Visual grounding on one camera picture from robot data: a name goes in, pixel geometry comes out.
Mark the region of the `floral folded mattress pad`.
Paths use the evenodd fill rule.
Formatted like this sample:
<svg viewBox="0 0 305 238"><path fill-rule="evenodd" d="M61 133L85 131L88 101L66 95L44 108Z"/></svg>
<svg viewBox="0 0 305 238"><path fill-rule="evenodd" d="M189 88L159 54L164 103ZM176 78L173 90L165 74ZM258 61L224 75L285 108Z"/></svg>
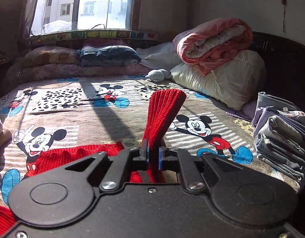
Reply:
<svg viewBox="0 0 305 238"><path fill-rule="evenodd" d="M10 85L31 81L66 79L78 76L144 75L150 71L141 64L128 66L89 66L79 62L74 49L43 46L33 49L19 58L7 70L4 81Z"/></svg>

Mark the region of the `window with frame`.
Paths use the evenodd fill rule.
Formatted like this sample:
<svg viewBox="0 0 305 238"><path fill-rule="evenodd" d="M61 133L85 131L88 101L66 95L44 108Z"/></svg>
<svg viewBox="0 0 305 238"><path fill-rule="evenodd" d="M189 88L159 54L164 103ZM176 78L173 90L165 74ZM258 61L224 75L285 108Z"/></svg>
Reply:
<svg viewBox="0 0 305 238"><path fill-rule="evenodd" d="M26 0L21 35L137 30L141 0Z"/></svg>

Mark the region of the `cream white pillow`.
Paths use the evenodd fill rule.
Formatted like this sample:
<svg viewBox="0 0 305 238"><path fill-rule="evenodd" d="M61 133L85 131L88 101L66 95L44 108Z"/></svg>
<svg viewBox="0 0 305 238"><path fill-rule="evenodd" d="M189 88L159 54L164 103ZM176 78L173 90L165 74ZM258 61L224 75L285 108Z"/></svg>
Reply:
<svg viewBox="0 0 305 238"><path fill-rule="evenodd" d="M254 51L243 50L222 66L203 76L196 67L181 63L171 70L176 84L203 93L240 110L263 84L265 62Z"/></svg>

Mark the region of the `colourful alphabet foam mat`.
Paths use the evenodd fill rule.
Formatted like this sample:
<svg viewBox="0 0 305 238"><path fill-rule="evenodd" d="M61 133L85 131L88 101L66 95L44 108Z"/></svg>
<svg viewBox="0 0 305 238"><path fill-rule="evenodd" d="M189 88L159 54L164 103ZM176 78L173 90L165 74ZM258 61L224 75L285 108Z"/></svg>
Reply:
<svg viewBox="0 0 305 238"><path fill-rule="evenodd" d="M60 32L47 35L30 36L31 42L55 42L64 40L78 39L131 39L131 40L151 40L157 41L159 35L153 32L140 32L130 30L87 30L87 31L72 31Z"/></svg>

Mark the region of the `pink rolled quilt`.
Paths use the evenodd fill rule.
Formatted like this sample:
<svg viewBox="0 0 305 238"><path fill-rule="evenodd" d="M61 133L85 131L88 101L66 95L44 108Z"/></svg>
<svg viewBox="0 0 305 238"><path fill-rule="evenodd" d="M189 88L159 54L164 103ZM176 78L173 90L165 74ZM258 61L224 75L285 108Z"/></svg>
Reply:
<svg viewBox="0 0 305 238"><path fill-rule="evenodd" d="M173 39L178 57L203 76L250 47L252 29L239 18L216 18Z"/></svg>

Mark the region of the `dark wooden headboard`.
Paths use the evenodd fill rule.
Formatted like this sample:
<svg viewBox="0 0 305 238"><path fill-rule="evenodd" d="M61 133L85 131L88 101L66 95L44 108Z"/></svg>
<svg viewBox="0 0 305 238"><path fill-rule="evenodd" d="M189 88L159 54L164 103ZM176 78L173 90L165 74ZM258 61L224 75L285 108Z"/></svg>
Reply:
<svg viewBox="0 0 305 238"><path fill-rule="evenodd" d="M260 90L286 99L305 112L305 46L254 31L249 49L265 62L266 74Z"/></svg>

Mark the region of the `dark blue folded garment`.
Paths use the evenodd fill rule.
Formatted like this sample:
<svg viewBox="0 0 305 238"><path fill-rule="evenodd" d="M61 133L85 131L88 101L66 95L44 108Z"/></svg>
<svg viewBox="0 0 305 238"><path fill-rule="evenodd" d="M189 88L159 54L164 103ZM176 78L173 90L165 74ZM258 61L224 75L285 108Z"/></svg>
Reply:
<svg viewBox="0 0 305 238"><path fill-rule="evenodd" d="M84 46L77 50L77 55L82 66L129 66L141 61L137 52L125 45L111 45L103 47Z"/></svg>

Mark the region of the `small grey plush toy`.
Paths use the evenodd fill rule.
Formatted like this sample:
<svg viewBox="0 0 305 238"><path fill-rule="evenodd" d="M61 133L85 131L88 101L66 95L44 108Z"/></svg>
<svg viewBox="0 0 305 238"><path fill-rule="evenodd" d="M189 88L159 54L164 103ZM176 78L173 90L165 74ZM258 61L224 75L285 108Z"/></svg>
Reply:
<svg viewBox="0 0 305 238"><path fill-rule="evenodd" d="M165 69L151 70L145 76L153 82L162 82L164 80L169 80L172 78L172 75L169 71Z"/></svg>

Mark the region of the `Mickey Mouse bed blanket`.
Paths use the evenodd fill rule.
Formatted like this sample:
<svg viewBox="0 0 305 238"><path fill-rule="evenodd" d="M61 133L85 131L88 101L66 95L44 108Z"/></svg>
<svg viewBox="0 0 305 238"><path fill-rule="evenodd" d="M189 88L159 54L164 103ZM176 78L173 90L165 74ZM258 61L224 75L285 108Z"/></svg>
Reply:
<svg viewBox="0 0 305 238"><path fill-rule="evenodd" d="M76 77L24 83L0 97L1 120L13 134L0 152L0 205L6 206L10 189L35 170L45 151L117 142L126 148L139 146L151 95L177 87L140 76ZM214 153L222 145L227 159L282 180L295 191L301 189L296 180L258 160L249 123L227 115L206 95L189 89L185 94L180 114L195 124L209 118L207 133L212 138L185 134L185 124L174 120L177 129L164 136L168 147L196 155Z"/></svg>

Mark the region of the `white cloth by pillow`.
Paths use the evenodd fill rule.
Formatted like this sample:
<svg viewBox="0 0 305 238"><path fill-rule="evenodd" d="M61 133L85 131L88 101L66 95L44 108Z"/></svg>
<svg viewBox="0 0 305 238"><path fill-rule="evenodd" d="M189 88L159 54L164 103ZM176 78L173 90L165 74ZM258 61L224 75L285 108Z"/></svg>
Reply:
<svg viewBox="0 0 305 238"><path fill-rule="evenodd" d="M182 63L172 42L165 42L149 48L137 48L140 64L150 69L165 69L170 71Z"/></svg>

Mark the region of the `red knitted sweater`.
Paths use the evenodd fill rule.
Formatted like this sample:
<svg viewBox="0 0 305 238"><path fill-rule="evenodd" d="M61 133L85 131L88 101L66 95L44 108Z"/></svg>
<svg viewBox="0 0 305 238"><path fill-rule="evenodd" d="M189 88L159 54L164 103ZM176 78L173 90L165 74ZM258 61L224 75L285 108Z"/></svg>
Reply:
<svg viewBox="0 0 305 238"><path fill-rule="evenodd" d="M178 89L158 90L150 97L143 139L149 141L151 155L157 155L153 150L160 146L163 136L185 99L186 94ZM123 149L124 146L121 142L51 149L40 154L37 159L36 169L30 170L29 176L41 174L97 152L105 152L108 156L116 156ZM0 236L14 224L15 219L10 209L0 206Z"/></svg>

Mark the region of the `stack of folded grey clothes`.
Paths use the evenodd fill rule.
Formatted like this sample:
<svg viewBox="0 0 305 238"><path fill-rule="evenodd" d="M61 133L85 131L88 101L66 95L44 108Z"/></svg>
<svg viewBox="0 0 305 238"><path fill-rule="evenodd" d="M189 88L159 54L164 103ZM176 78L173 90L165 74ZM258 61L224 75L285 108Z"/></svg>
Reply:
<svg viewBox="0 0 305 238"><path fill-rule="evenodd" d="M257 158L305 186L305 113L292 102L258 93L252 119Z"/></svg>

